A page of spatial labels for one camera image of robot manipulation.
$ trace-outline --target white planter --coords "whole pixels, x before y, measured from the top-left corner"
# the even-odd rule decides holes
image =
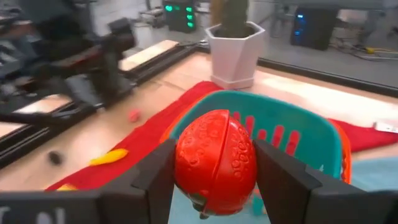
[[[254,83],[257,60],[264,49],[265,30],[247,22],[255,31],[246,38],[215,37],[216,25],[206,29],[211,49],[211,81],[225,89],[247,88]]]

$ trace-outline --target small red ball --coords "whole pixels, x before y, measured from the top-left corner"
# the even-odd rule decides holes
[[[245,128],[228,110],[197,118],[181,134],[175,181],[204,215],[242,210],[256,183],[256,154]]]
[[[141,111],[139,109],[134,109],[134,110],[130,111],[130,113],[129,113],[129,121],[130,122],[138,121],[140,115],[141,115]]]

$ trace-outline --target computer tower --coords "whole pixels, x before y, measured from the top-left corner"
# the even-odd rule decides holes
[[[191,33],[197,29],[193,0],[163,0],[169,30]]]
[[[337,22],[337,15],[337,9],[298,7],[290,35],[290,44],[326,50]]]

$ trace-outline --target wooden board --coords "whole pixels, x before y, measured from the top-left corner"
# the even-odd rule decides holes
[[[59,108],[61,106],[66,105],[69,102],[70,102],[70,100],[64,96],[53,95],[53,96],[48,96],[39,101],[36,101],[34,103],[31,103],[31,104],[21,108],[20,110],[17,110],[17,112],[20,112],[20,113],[35,113],[35,112],[49,113],[53,110],[56,110],[57,108]],[[23,127],[23,125],[24,124],[0,122],[0,138],[17,130],[18,128]]]
[[[169,40],[121,62],[128,70],[175,45]],[[170,67],[137,88],[134,95],[109,111],[98,113],[72,127],[28,156],[0,170],[0,190],[39,190],[87,166],[88,162],[110,150],[134,128],[175,101],[202,80],[209,80],[210,56],[196,53]],[[398,121],[398,100],[294,74],[259,67],[252,88],[244,91],[285,100],[322,116],[353,124],[370,126],[375,121]],[[134,109],[142,111],[141,120],[128,122]],[[60,151],[66,158],[60,167],[47,159],[49,151]],[[354,154],[355,159],[398,156],[398,145]]]

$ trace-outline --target red cloth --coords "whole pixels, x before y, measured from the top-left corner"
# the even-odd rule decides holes
[[[351,152],[359,152],[375,147],[388,146],[398,142],[398,134],[376,131],[374,128],[364,128],[333,119],[346,133]]]
[[[166,109],[151,117],[144,125],[136,128],[114,147],[130,151],[125,158],[111,164],[86,167],[50,186],[47,190],[56,190],[63,184],[71,184],[79,190],[95,189],[115,179],[157,147],[158,139],[184,109],[201,96],[220,89],[212,82],[198,83]],[[335,122],[346,132],[353,152],[398,141],[398,134],[382,133],[373,128],[353,126],[342,121]]]

